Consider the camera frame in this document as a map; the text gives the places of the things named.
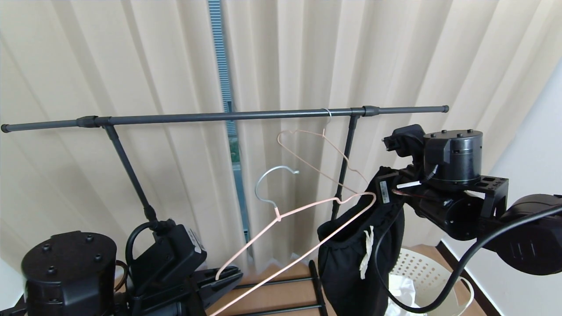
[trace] basket handle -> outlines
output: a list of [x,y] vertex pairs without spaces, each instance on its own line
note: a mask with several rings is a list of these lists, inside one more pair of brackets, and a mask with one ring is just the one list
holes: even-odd
[[463,277],[459,277],[459,280],[463,281],[468,287],[468,291],[470,292],[470,298],[468,298],[468,301],[464,305],[460,305],[457,312],[453,313],[452,316],[459,316],[462,313],[464,313],[464,311],[466,311],[470,303],[472,303],[472,301],[474,300],[474,288],[472,287],[472,284],[470,284],[470,282],[468,282],[468,280]]

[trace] cylindrical motor housing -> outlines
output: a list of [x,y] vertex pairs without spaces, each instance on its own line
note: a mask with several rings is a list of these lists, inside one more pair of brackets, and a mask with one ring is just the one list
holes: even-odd
[[107,316],[114,307],[114,241],[96,233],[54,235],[21,262],[28,316]]
[[424,135],[424,170],[432,182],[469,184],[482,172],[482,132],[443,130]]

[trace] black fabric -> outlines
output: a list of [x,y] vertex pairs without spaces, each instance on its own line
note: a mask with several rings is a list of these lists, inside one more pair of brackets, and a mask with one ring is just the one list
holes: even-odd
[[[391,173],[391,168],[381,167],[375,177]],[[376,194],[374,178],[366,192]],[[372,196],[361,196],[357,205],[350,208],[336,220],[322,224],[318,228],[318,238],[323,240],[338,227],[357,215],[373,200]],[[320,246],[318,267],[320,280],[326,298],[338,316],[377,316],[384,315],[388,297],[375,274],[374,255],[371,254],[365,279],[360,278],[359,265],[366,254],[364,231],[370,232],[373,226],[375,241],[390,224],[396,212],[398,219],[392,224],[390,231],[384,236],[379,249],[379,269],[388,286],[388,273],[392,270],[402,245],[404,236],[403,204],[382,204],[378,199],[363,215]]]

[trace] silver metal hook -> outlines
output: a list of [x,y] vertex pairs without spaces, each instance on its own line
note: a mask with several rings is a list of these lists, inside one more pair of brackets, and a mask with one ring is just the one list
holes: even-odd
[[293,169],[291,169],[291,168],[289,168],[289,167],[287,167],[287,166],[277,166],[277,167],[273,167],[273,168],[269,169],[268,171],[266,171],[266,172],[260,177],[260,179],[257,181],[257,183],[256,183],[256,188],[255,188],[255,190],[254,190],[257,199],[260,200],[260,201],[263,201],[263,202],[271,203],[271,204],[273,204],[273,206],[275,206],[275,208],[277,208],[277,204],[275,204],[275,202],[272,201],[272,200],[267,200],[267,199],[265,199],[265,198],[261,198],[260,195],[257,193],[257,189],[259,188],[260,182],[265,178],[265,176],[268,175],[268,174],[269,174],[270,172],[272,172],[273,170],[277,170],[277,169],[287,169],[287,170],[289,170],[292,174],[298,174],[298,173],[299,173],[298,170],[293,170]]
[[328,122],[326,123],[326,126],[324,126],[324,129],[326,129],[326,127],[328,127],[328,124],[330,124],[330,122],[332,121],[332,112],[330,112],[330,110],[328,110],[325,107],[323,107],[322,109],[328,111],[328,114],[330,115],[330,118],[328,119]]

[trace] white perforated basket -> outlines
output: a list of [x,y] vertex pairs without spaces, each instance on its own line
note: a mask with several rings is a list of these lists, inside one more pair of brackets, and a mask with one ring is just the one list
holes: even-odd
[[[400,256],[391,274],[404,276],[414,281],[416,289],[415,302],[418,306],[426,306],[439,295],[445,283],[451,276],[445,267],[434,260],[420,255],[417,252],[404,249],[400,250]],[[459,305],[455,290],[451,290],[443,304],[437,309],[429,312],[429,316],[458,316],[462,314],[474,299],[474,289],[470,282],[460,277],[469,288],[470,299],[465,304]]]

